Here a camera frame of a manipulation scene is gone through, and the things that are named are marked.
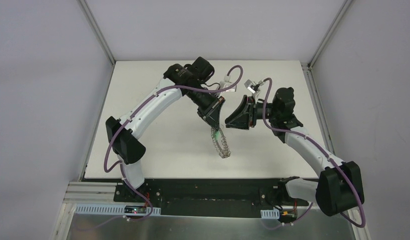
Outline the metal disc with key rings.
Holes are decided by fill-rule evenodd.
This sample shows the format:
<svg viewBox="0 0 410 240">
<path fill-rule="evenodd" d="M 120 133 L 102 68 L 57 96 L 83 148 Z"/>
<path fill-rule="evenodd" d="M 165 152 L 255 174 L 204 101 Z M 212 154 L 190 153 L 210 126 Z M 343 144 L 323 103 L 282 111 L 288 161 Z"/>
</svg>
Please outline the metal disc with key rings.
<svg viewBox="0 0 410 240">
<path fill-rule="evenodd" d="M 216 131 L 220 131 L 220 137 L 218 139 L 214 139 L 214 133 Z M 216 130 L 215 128 L 211 128 L 211 140 L 220 158 L 226 159 L 231 156 L 231 151 L 228 146 L 227 138 L 224 135 L 221 128 L 219 128 L 218 130 Z"/>
</svg>

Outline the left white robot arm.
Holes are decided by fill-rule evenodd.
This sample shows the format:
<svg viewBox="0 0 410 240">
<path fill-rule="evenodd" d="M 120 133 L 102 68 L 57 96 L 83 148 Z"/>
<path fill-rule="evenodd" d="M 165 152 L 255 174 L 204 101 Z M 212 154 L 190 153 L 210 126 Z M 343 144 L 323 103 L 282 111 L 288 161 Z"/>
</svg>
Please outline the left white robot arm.
<svg viewBox="0 0 410 240">
<path fill-rule="evenodd" d="M 139 139 L 171 104 L 183 96 L 189 97 L 198 106 L 198 116 L 212 130 L 218 131 L 225 100 L 202 87 L 214 71 L 214 67 L 202 57 L 184 66 L 176 63 L 168 68 L 155 89 L 134 110 L 120 118 L 111 116 L 106 120 L 109 146 L 105 156 L 109 157 L 111 152 L 117 155 L 123 181 L 129 185 L 126 195 L 133 202 L 140 202 L 145 197 L 142 186 L 145 177 L 140 160 L 146 153 L 146 147 Z"/>
</svg>

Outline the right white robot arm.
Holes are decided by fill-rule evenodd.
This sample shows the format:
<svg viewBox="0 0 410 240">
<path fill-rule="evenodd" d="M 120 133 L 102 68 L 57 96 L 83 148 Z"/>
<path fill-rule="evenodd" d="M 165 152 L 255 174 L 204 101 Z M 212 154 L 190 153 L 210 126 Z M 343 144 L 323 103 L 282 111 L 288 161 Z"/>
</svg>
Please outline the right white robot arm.
<svg viewBox="0 0 410 240">
<path fill-rule="evenodd" d="M 318 181 L 292 176 L 278 183 L 276 200 L 289 205 L 295 199 L 316 203 L 331 217 L 353 208 L 363 210 L 365 202 L 360 167 L 346 162 L 318 144 L 294 115 L 294 89 L 278 89 L 271 103 L 245 95 L 236 110 L 225 119 L 227 128 L 249 130 L 258 120 L 270 126 L 279 140 L 295 150 L 317 174 Z"/>
</svg>

